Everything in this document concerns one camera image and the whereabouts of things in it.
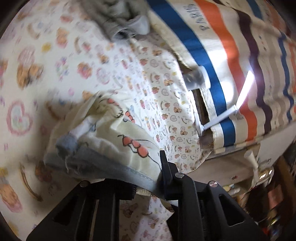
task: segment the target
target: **cloth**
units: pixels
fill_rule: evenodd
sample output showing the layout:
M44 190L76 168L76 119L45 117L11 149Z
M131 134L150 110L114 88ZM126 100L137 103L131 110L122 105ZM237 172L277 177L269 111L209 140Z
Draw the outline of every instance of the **cloth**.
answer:
M129 95L135 123L181 172L194 170L210 153L200 148L192 104L169 46L154 31L132 40L111 43L68 0L29 1L0 39L0 173L8 184L0 187L0 211L21 240L78 184L42 160L58 121L98 91L112 98ZM39 78L31 70L23 88L17 81L20 64L22 79L31 64L43 67ZM132 238L129 225L140 222L139 235L147 230L152 240L165 225L162 218L154 229L148 225L160 210L149 198L144 201L149 211L139 202L139 219L125 219L123 235L130 232ZM151 212L142 223L143 214ZM163 229L158 233L166 236Z
M150 24L140 0L79 0L112 42L148 34Z
M201 93L210 120L236 103L247 72L255 75L239 112L211 128L217 152L256 142L295 120L296 45L267 1L147 2L151 25L180 60L205 67L211 88Z
M73 108L52 130L44 163L77 178L118 179L160 195L160 149L135 124L131 102L98 92Z

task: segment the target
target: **orange stripe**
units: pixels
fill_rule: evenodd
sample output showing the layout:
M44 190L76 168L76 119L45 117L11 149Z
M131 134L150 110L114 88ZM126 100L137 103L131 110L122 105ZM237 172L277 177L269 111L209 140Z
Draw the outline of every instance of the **orange stripe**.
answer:
M274 7L270 3L266 3L267 7L269 8L270 14L271 14L271 20L272 20L272 25L280 30L280 23L279 23L279 16L277 11L274 9Z
M296 93L296 83L295 83L295 77L296 77L296 64L295 64L295 53L294 53L294 46L292 43L289 43L289 49L291 52L291 63L294 71L294 79L292 80L292 91L293 93Z
M209 24L222 42L227 55L227 63L230 72L235 81L237 91L240 93L244 85L245 77L239 64L239 50L232 35L224 25L219 8L217 5L205 0L195 0L195 2L199 5ZM246 141L252 140L257 135L257 118L255 113L248 107L248 97L240 108L240 112L244 115L248 124L248 137Z

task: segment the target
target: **bed sheet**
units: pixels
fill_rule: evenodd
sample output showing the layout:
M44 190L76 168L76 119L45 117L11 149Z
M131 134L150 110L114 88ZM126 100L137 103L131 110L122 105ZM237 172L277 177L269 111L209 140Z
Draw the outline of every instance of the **bed sheet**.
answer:
M0 211L22 240L77 184L42 162L52 128L99 90L130 94L134 103L126 115L181 172L209 154L200 149L192 104L166 43L153 32L111 43L70 1L31 0L20 10L0 40L0 80ZM135 234L170 239L163 232L170 214L158 199L148 197L148 203L137 208L155 210L154 219L146 218L149 227L139 233L138 215L138 231L122 229L123 240Z

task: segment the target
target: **cream-colored garment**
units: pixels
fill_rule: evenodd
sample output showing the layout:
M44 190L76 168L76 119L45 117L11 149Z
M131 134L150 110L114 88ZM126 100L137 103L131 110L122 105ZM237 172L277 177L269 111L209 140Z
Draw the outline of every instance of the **cream-colored garment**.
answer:
M161 173L160 150L134 123L129 101L98 92L73 108L53 129L45 164L76 177L115 178L153 192Z

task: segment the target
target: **dark purple stripe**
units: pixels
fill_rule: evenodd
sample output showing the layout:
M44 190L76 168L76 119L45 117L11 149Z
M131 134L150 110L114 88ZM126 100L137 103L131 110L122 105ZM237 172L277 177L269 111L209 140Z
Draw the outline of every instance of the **dark purple stripe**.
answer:
M224 5L220 0L214 0L214 2L220 5ZM259 49L251 33L251 27L250 27L251 18L248 14L242 11L239 11L236 9L233 9L233 10L235 10L239 16L239 27L250 49L249 62L253 69L254 75L256 77L256 84L257 84L256 104L258 107L260 107L264 111L264 114L265 114L264 134L267 134L271 131L272 110L267 104L265 104L263 100L263 96L265 94L265 82L264 82L262 69L258 62Z

